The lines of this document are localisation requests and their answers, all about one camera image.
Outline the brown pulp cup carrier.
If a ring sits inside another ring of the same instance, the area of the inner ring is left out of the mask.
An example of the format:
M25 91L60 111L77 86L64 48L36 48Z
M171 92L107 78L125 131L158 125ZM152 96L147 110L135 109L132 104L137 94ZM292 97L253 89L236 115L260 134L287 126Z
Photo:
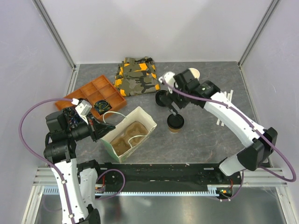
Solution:
M147 134L148 130L146 127L142 123L136 121L127 126L122 133L111 141L110 144L114 148L116 154L121 156L142 141Z

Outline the green patterned paper bag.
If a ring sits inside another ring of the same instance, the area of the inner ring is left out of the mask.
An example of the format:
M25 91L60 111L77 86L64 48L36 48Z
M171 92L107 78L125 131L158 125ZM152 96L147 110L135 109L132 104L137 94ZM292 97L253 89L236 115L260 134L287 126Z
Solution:
M108 154L123 163L149 138L156 126L153 118L138 106L100 140Z

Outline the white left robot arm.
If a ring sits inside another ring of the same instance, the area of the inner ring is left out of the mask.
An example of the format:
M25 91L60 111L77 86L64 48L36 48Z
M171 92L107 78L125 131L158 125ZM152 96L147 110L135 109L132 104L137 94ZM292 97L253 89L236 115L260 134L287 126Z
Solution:
M95 184L103 173L96 160L77 164L77 141L90 137L97 141L115 126L96 119L91 113L82 120L71 108L46 116L49 132L44 157L51 163L62 205L63 224L99 224L100 214L94 206Z

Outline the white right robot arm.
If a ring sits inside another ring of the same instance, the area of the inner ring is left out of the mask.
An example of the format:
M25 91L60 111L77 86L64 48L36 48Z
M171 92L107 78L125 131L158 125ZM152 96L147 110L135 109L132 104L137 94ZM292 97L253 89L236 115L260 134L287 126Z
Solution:
M168 87L161 101L174 115L178 111L172 106L173 103L179 109L189 103L200 106L223 122L244 145L243 150L222 160L214 171L215 180L223 184L236 172L245 169L255 171L260 167L273 153L278 133L273 127L266 129L248 118L219 87L209 80L201 83L199 77L200 72L194 68L179 74L165 73L158 79Z

